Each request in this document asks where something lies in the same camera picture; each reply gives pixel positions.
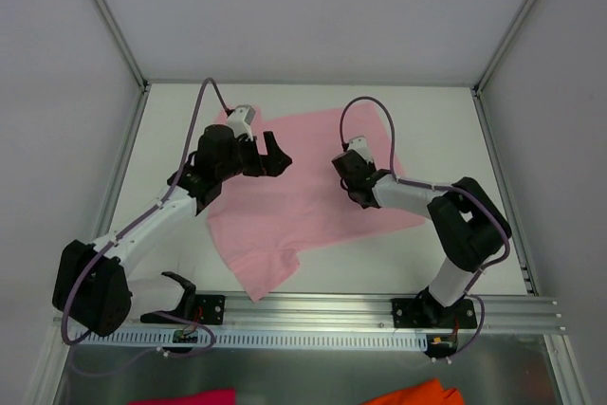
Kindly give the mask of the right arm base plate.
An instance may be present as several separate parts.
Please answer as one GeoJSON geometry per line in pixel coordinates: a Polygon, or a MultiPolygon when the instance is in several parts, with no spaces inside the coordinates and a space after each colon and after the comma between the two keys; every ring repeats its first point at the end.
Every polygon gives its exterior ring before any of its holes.
{"type": "Polygon", "coordinates": [[[477,316],[471,299],[461,298],[451,306],[440,304],[425,288],[414,298],[391,300],[394,327],[412,329],[476,329],[477,316]]]}

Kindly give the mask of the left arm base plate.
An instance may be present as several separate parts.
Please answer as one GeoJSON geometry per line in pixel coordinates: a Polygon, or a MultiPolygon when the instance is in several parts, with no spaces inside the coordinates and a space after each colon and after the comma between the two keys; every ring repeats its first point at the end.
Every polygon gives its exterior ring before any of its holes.
{"type": "Polygon", "coordinates": [[[226,296],[221,294],[199,294],[197,293],[189,304],[180,304],[176,310],[166,311],[172,316],[167,318],[161,316],[161,311],[147,313],[140,317],[142,323],[155,324],[186,324],[197,322],[204,325],[222,325],[226,296]]]}

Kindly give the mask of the pink t shirt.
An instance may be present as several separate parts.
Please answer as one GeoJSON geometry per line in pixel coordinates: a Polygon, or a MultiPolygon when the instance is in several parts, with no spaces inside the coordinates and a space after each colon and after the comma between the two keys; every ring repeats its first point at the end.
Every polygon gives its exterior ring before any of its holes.
{"type": "Polygon", "coordinates": [[[304,250],[424,222],[399,210],[364,210],[349,199],[331,163],[341,152],[340,114],[333,108],[260,121],[292,164],[277,178],[230,179],[208,210],[214,246],[254,302],[297,271],[304,250]]]}

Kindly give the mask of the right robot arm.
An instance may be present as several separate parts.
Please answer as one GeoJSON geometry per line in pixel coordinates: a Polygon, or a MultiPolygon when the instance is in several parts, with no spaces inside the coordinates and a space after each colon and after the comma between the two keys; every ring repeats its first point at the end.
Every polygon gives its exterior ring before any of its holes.
{"type": "Polygon", "coordinates": [[[446,259],[414,300],[415,318],[445,324],[480,275],[509,257],[511,227],[475,179],[450,185],[405,179],[377,168],[355,149],[332,164],[341,186],[362,208],[401,210],[432,221],[446,259]]]}

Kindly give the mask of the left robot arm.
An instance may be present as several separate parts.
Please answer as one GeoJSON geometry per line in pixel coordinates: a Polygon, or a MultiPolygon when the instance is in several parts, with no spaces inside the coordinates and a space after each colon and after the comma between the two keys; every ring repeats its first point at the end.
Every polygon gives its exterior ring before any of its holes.
{"type": "Polygon", "coordinates": [[[187,322],[195,316],[196,287],[176,272],[131,279],[141,260],[176,228],[196,218],[238,175],[277,177],[292,163],[270,131],[261,154],[254,137],[228,125],[208,126],[195,151],[167,180],[160,197],[127,226],[63,250],[52,295],[62,320],[105,337],[125,321],[187,322]]]}

